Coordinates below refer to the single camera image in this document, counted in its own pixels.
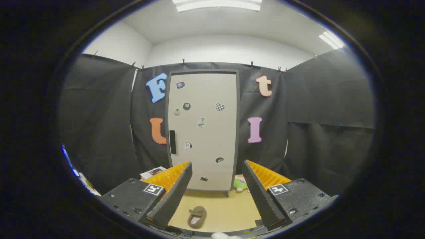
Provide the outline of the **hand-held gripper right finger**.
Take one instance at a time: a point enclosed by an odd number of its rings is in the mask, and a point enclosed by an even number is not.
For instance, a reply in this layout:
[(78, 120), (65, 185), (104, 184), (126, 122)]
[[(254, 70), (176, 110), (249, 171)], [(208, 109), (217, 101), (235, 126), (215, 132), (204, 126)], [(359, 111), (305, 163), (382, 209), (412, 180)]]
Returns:
[(307, 179), (290, 180), (249, 160), (243, 162), (242, 174), (267, 230), (313, 216), (338, 198)]

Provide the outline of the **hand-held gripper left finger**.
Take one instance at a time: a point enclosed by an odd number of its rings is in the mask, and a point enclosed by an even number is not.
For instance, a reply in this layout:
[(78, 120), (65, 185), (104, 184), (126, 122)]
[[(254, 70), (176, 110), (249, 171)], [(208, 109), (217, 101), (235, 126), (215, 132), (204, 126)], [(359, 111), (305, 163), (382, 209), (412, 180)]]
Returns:
[(130, 221), (166, 229), (192, 174), (192, 163), (183, 162), (146, 180), (130, 178), (102, 195), (100, 201)]

